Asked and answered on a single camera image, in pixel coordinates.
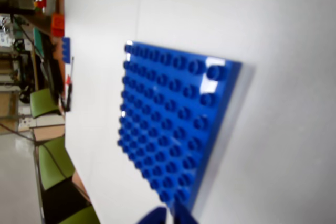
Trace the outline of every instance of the chair seat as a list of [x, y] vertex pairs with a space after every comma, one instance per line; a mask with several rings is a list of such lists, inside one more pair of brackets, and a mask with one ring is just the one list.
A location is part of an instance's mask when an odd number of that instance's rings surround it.
[[[70, 178], [75, 172], [71, 159], [65, 150], [65, 138], [63, 136], [50, 140], [44, 144], [52, 153], [58, 166], [67, 178]], [[57, 168], [51, 155], [43, 147], [38, 147], [40, 176], [44, 190], [65, 180], [63, 174]]]
[[70, 216], [60, 224], [99, 224], [99, 219], [93, 207], [87, 207]]
[[59, 112], [56, 103], [51, 97], [49, 89], [41, 89], [30, 94], [30, 109], [33, 118], [48, 113]]

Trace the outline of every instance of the cable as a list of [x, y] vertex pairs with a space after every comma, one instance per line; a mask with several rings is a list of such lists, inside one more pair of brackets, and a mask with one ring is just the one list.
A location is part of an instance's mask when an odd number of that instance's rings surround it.
[[[18, 135], [18, 136], [20, 136], [20, 137], [23, 137], [24, 139], [29, 140], [29, 141], [31, 141], [31, 142], [33, 142], [33, 143], [35, 144], [34, 139], [29, 138], [29, 137], [27, 137], [27, 136], [24, 136], [24, 135], [18, 133], [17, 131], [14, 131], [14, 130], [8, 128], [7, 126], [5, 126], [5, 125], [2, 124], [2, 123], [0, 123], [0, 126], [3, 127], [3, 128], [5, 128], [6, 130], [12, 132], [13, 134], [16, 134], [16, 135]], [[49, 148], [46, 147], [44, 144], [42, 144], [41, 146], [43, 146], [43, 147], [46, 149], [46, 151], [49, 153], [49, 155], [50, 155], [52, 161], [54, 162], [54, 164], [56, 165], [57, 169], [58, 169], [59, 172], [62, 174], [62, 176], [64, 177], [64, 179], [68, 179], [68, 177], [67, 177], [67, 176], [64, 174], [64, 172], [62, 171], [61, 167], [59, 167], [57, 161], [55, 160], [55, 157], [53, 156], [53, 154], [51, 153], [51, 151], [49, 150]], [[88, 196], [88, 194], [87, 194], [86, 192], [84, 192], [83, 189], [81, 189], [79, 186], [77, 186], [74, 182], [72, 182], [72, 184], [77, 188], [77, 190], [79, 190], [82, 194], [84, 194], [88, 199], [90, 198], [90, 197]]]

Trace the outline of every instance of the blue lego brick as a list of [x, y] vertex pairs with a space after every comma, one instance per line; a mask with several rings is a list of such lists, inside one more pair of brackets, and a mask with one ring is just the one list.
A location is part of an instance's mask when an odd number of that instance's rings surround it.
[[241, 63], [125, 45], [118, 145], [169, 208], [193, 208]]
[[62, 38], [62, 61], [70, 64], [70, 38]]

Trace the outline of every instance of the floor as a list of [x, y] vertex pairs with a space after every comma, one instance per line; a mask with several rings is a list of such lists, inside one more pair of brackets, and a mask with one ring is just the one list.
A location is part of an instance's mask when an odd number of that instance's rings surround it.
[[0, 135], [0, 218], [1, 223], [41, 223], [33, 146], [14, 134]]

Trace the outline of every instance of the white surface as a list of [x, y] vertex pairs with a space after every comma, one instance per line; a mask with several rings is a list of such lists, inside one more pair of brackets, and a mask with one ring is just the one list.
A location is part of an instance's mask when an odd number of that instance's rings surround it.
[[66, 147], [102, 223], [136, 223], [159, 204], [116, 145], [128, 39], [245, 63], [194, 209], [200, 223], [336, 221], [335, 0], [65, 5], [75, 57]]

